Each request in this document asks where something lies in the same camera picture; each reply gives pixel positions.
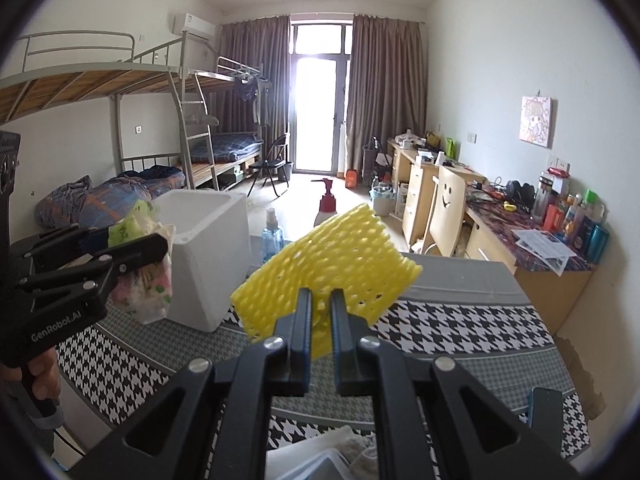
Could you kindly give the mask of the person's left hand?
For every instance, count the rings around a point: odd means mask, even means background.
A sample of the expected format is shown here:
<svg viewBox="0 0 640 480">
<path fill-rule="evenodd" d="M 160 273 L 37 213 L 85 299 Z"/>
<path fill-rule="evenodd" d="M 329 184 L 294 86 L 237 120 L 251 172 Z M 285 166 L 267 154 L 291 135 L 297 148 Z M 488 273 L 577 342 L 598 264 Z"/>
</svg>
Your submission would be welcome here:
<svg viewBox="0 0 640 480">
<path fill-rule="evenodd" d="M 55 399 L 61 392 L 61 375 L 58 354 L 49 349 L 28 363 L 29 374 L 34 378 L 32 392 L 38 400 Z"/>
</svg>

